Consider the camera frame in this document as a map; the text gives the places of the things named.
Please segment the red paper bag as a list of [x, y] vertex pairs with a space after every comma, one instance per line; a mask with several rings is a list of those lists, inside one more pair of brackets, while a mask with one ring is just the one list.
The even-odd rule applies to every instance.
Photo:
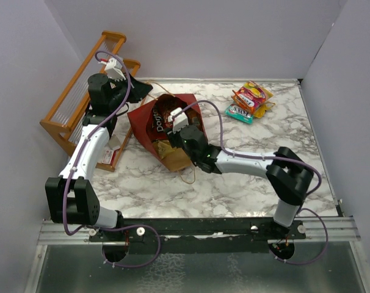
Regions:
[[150, 102], [147, 102], [128, 113], [128, 120], [131, 124], [134, 137], [170, 172], [179, 172], [188, 168], [192, 165], [192, 162], [181, 148], [176, 148], [173, 153], [169, 154], [164, 159], [159, 158], [152, 146], [152, 141], [146, 132], [146, 125], [150, 117], [151, 110], [153, 106], [163, 105], [172, 106], [174, 109], [177, 107], [183, 109], [194, 102], [196, 102], [196, 97], [192, 93], [172, 94], [165, 90], [163, 94], [152, 97]]

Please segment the teal Fox's mint candy bag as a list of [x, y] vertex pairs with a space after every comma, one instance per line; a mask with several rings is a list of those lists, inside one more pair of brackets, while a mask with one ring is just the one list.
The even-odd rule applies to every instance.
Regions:
[[225, 113], [231, 118], [237, 119], [246, 124], [252, 124], [253, 115], [247, 112], [246, 110], [239, 107], [237, 104], [230, 104], [226, 109]]

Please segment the orange Fox's fruits candy bag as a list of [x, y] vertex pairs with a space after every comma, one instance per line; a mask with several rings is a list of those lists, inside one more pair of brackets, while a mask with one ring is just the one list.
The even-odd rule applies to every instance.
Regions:
[[239, 90], [233, 90], [231, 98], [242, 109], [250, 114], [255, 114], [273, 96], [274, 94], [264, 87], [253, 81], [248, 81]]

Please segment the yellow snack packet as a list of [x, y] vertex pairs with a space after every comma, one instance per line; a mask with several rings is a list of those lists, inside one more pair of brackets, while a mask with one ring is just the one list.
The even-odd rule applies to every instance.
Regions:
[[276, 105], [275, 103], [265, 102], [264, 104], [260, 105], [259, 108], [257, 108], [253, 116], [255, 118], [263, 118], [265, 113], [271, 110], [275, 105]]

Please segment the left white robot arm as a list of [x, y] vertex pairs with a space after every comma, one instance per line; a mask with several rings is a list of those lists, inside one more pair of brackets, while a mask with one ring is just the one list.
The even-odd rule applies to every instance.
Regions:
[[82, 119], [81, 137], [59, 176], [46, 180], [46, 198], [54, 223], [101, 228], [108, 239], [117, 241], [125, 232], [122, 214], [100, 205], [90, 179], [112, 137], [117, 113], [126, 103], [142, 101], [153, 86], [132, 76], [116, 81], [102, 73], [91, 75], [87, 85], [91, 108]]

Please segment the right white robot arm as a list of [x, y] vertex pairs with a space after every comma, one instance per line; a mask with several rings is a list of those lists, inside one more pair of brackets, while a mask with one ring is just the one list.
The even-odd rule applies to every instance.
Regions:
[[289, 148], [274, 153], [252, 154], [224, 150], [208, 143], [203, 131], [185, 126], [173, 135], [173, 143], [206, 173], [238, 173], [268, 179], [279, 200], [270, 223], [271, 234], [283, 239], [292, 231], [292, 223], [302, 207], [314, 171]]

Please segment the orange wooden rack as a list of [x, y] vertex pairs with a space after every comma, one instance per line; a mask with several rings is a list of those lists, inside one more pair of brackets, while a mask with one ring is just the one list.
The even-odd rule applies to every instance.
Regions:
[[103, 31], [51, 110], [40, 121], [41, 126], [68, 156], [73, 154], [79, 141], [82, 118], [88, 108], [87, 79], [94, 73], [104, 72], [104, 67], [95, 61], [94, 54], [99, 49], [117, 54], [125, 41], [126, 35], [120, 32]]

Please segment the gold snack packet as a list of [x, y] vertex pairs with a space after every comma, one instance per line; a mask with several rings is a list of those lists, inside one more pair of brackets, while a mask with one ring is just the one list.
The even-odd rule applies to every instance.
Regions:
[[155, 140], [152, 146], [160, 159], [164, 159], [176, 150], [176, 147], [172, 147], [168, 140]]

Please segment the red white small box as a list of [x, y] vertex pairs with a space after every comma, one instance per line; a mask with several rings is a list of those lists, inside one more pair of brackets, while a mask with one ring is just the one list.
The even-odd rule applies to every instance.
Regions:
[[111, 165], [113, 163], [114, 157], [115, 157], [117, 151], [120, 149], [121, 145], [122, 145], [122, 142], [120, 141], [120, 139], [116, 135], [113, 135], [109, 139], [106, 146], [104, 147], [101, 163]]

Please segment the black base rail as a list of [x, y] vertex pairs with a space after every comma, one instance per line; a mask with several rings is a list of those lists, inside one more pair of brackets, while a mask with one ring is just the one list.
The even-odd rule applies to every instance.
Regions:
[[153, 255], [266, 253], [269, 242], [306, 238], [302, 221], [284, 228], [271, 217], [126, 219], [124, 225], [124, 231], [100, 230], [89, 241], [115, 252]]

